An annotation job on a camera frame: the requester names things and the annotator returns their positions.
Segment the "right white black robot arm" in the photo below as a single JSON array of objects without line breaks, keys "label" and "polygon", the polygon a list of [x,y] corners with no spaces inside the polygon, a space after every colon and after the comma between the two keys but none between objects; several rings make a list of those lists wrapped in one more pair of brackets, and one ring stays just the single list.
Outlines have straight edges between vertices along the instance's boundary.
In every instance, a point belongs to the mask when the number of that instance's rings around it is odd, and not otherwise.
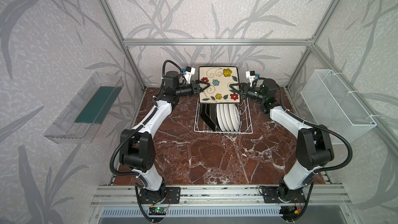
[{"label": "right white black robot arm", "polygon": [[330,135],[292,114],[284,106],[282,89],[274,80],[262,77],[259,80],[262,81],[260,88],[255,87],[258,79],[251,83],[231,84],[229,88],[243,99],[259,102],[263,113],[296,138],[296,162],[280,180],[276,190],[279,200],[289,203],[302,193],[304,187],[314,182],[313,177],[319,169],[334,159]]}]

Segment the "floral square plate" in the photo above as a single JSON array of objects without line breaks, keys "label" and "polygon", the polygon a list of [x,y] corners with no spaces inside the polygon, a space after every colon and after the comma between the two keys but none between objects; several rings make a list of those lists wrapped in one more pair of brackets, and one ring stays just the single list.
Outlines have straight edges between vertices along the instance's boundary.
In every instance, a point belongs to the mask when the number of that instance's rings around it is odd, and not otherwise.
[{"label": "floral square plate", "polygon": [[235,66],[201,66],[199,79],[209,82],[210,97],[200,97],[202,104],[230,104],[240,103],[240,100],[231,100],[229,84],[239,83],[238,69]]},{"label": "floral square plate", "polygon": [[207,106],[208,106],[207,104],[201,104],[200,117],[203,120],[203,122],[208,126],[208,129],[212,130],[213,123],[209,116],[209,111],[207,110]]}]

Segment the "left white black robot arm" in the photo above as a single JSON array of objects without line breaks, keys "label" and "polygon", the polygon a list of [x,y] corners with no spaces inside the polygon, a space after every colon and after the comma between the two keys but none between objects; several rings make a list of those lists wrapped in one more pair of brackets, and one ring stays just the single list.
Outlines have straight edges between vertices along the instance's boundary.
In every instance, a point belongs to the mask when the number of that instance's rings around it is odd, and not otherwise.
[{"label": "left white black robot arm", "polygon": [[159,201],[166,197],[164,179],[154,165],[156,152],[153,137],[163,121],[172,113],[181,97],[200,94],[210,87],[208,82],[188,82],[188,72],[167,72],[162,79],[154,106],[146,117],[133,129],[125,129],[120,144],[115,149],[109,167],[114,175],[134,175],[143,184],[141,194],[150,200]]}]

